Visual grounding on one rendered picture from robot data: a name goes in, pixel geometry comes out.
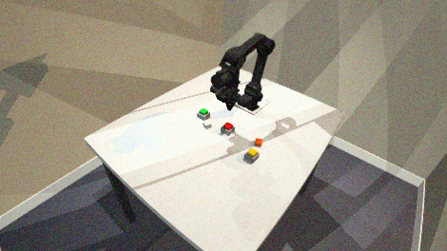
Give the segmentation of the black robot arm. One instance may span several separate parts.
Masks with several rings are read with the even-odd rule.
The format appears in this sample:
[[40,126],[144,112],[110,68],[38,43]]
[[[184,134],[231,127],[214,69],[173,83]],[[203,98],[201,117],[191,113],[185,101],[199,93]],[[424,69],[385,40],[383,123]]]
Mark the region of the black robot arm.
[[[257,59],[254,66],[254,73],[251,81],[245,86],[244,93],[253,98],[252,103],[246,108],[251,111],[256,110],[258,102],[262,101],[262,84],[261,78],[265,67],[266,60],[269,54],[275,48],[275,40],[268,38],[265,35],[256,33],[249,40],[246,40],[239,47],[234,47],[226,51],[219,67],[215,74],[211,76],[211,84],[218,88],[215,92],[217,100],[225,103],[230,101],[235,96],[233,86],[227,86],[230,82],[238,82],[240,78],[240,70],[246,62],[246,56],[253,50],[257,50]],[[227,65],[227,62],[229,65]]]

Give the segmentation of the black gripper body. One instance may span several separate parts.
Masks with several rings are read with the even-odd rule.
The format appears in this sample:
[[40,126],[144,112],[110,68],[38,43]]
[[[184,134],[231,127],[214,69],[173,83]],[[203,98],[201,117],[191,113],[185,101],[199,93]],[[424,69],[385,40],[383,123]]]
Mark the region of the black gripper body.
[[[229,84],[227,84],[227,86],[233,86],[234,91],[235,91],[235,96],[231,100],[234,102],[237,101],[237,104],[239,106],[246,107],[252,103],[253,98],[247,94],[244,94],[241,96],[241,94],[238,93],[240,91],[238,89],[240,82],[241,82],[240,80],[238,82],[234,82],[234,83],[230,82]],[[215,88],[213,86],[210,87],[210,92],[215,93],[217,90],[218,90],[218,88]]]

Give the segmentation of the yellow button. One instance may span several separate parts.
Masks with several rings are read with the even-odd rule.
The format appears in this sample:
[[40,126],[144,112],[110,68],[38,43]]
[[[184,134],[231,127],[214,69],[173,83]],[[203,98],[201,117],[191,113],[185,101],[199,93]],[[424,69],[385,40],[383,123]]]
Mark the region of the yellow button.
[[250,148],[244,153],[244,158],[250,163],[254,163],[259,158],[260,153],[255,148]]

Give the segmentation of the green button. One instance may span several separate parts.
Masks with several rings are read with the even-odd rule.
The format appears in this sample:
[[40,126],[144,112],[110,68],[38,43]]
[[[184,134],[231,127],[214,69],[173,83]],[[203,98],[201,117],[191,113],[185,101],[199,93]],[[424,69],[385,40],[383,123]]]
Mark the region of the green button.
[[210,117],[210,112],[205,108],[202,108],[199,112],[197,112],[197,117],[204,121]]

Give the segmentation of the red button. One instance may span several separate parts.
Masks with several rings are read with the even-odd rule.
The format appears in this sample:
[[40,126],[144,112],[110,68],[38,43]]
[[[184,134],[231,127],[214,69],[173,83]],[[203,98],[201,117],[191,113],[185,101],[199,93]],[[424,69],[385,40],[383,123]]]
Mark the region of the red button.
[[224,124],[221,127],[221,132],[226,134],[227,136],[229,136],[230,134],[232,134],[235,131],[235,126],[233,126],[232,124],[230,124],[229,122],[227,122],[226,124]]

